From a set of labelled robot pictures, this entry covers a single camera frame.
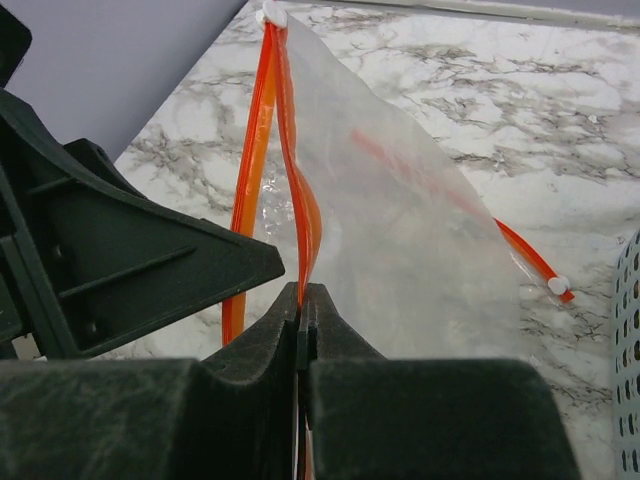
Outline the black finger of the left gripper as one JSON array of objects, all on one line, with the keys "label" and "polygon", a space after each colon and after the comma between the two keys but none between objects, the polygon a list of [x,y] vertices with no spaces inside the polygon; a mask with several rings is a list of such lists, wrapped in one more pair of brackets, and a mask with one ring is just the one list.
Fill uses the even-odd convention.
[{"label": "black finger of the left gripper", "polygon": [[1,339],[90,358],[280,277],[277,249],[144,197],[1,95]]}]

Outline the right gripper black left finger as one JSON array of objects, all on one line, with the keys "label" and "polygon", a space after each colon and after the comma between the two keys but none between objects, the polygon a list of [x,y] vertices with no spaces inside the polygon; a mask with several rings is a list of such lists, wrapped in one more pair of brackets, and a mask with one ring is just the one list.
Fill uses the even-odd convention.
[{"label": "right gripper black left finger", "polygon": [[5,479],[289,479],[297,287],[205,360],[5,361]]}]

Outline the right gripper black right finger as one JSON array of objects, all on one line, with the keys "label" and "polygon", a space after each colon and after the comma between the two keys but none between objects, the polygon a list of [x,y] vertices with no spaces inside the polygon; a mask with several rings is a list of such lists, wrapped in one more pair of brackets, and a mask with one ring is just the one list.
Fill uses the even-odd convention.
[{"label": "right gripper black right finger", "polygon": [[319,479],[576,479],[552,392],[514,359],[389,360],[310,284],[313,471]]}]

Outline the clear orange-zip bag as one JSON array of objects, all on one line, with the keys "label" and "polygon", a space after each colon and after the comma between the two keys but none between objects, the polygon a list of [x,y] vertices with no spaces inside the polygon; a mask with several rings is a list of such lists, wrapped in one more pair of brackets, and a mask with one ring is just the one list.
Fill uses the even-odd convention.
[{"label": "clear orange-zip bag", "polygon": [[262,228],[296,269],[297,474],[319,479],[300,319],[310,284],[325,286],[386,359],[530,366],[519,263],[560,300],[573,294],[488,212],[418,123],[374,95],[280,2],[264,2],[256,20],[264,36],[231,227],[248,236]]}]

